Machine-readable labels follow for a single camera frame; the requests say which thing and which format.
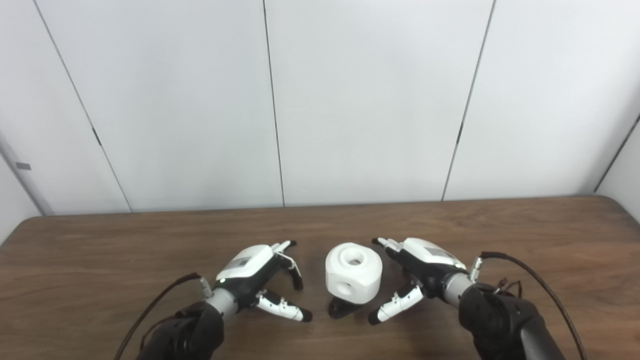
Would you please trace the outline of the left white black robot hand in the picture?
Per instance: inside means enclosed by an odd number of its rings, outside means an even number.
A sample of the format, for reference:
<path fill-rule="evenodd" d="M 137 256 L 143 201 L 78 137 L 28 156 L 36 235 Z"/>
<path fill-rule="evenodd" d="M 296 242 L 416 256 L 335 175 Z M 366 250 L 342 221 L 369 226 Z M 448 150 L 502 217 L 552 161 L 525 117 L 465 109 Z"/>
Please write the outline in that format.
<path fill-rule="evenodd" d="M 286 250 L 297 245 L 295 240 L 282 243 L 256 244 L 243 249 L 215 277 L 212 294 L 206 303 L 228 321 L 244 310 L 258 308 L 274 316 L 297 322 L 311 322 L 313 313 L 266 288 L 281 270 L 291 276 L 295 291 L 304 289 L 303 278 L 295 260 Z"/>

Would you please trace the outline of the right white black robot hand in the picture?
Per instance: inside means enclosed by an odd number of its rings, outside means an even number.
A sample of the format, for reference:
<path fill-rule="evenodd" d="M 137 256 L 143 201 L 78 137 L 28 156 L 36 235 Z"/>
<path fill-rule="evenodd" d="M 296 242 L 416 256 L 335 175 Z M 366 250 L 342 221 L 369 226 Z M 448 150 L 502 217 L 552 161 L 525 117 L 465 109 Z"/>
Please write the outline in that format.
<path fill-rule="evenodd" d="M 384 253 L 411 278 L 393 293 L 389 301 L 368 315 L 368 323 L 372 326 L 409 310 L 425 298 L 438 298 L 459 309 L 464 292 L 474 284 L 466 265 L 430 241 L 409 237 L 398 242 L 377 237 L 372 239 L 372 243 L 382 247 Z"/>

